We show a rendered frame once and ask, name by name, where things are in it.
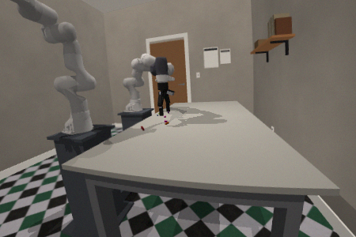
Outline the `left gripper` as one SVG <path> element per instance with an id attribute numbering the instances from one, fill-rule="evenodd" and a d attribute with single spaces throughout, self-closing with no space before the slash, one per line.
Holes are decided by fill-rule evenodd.
<path id="1" fill-rule="evenodd" d="M 165 102 L 166 102 L 166 111 L 170 111 L 169 94 L 167 94 L 167 92 L 165 92 L 166 89 L 169 89 L 169 84 L 168 84 L 168 82 L 157 83 L 157 87 L 158 87 L 158 90 L 161 90 L 160 92 L 158 92 L 157 106 L 159 107 L 160 116 L 164 116 L 164 112 L 163 112 L 163 101 L 164 101 L 164 98 L 165 98 Z"/>

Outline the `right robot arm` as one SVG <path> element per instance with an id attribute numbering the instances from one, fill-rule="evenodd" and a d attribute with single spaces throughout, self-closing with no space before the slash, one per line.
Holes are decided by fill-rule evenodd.
<path id="1" fill-rule="evenodd" d="M 17 10 L 23 18 L 43 24 L 41 30 L 45 41 L 63 44 L 65 67 L 76 73 L 76 76 L 57 77 L 54 80 L 55 89 L 68 99 L 72 112 L 62 133 L 73 135 L 93 130 L 87 100 L 76 92 L 92 90 L 97 82 L 84 68 L 74 26 L 68 22 L 58 24 L 58 14 L 37 0 L 10 1 L 17 3 Z"/>

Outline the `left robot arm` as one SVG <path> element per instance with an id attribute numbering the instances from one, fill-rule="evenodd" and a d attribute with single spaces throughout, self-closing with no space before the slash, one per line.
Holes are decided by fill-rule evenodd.
<path id="1" fill-rule="evenodd" d="M 154 64 L 155 63 L 155 64 Z M 145 84 L 142 78 L 143 71 L 152 72 L 156 76 L 155 80 L 158 83 L 174 81 L 174 77 L 170 77 L 174 72 L 174 66 L 167 63 L 166 57 L 155 57 L 149 54 L 143 54 L 141 58 L 133 59 L 131 62 L 132 76 L 134 78 L 126 78 L 123 80 L 123 86 L 128 89 L 131 95 L 130 103 L 126 106 L 124 112 L 142 111 L 140 92 L 134 87 L 141 87 Z M 139 71 L 140 70 L 140 71 Z"/>

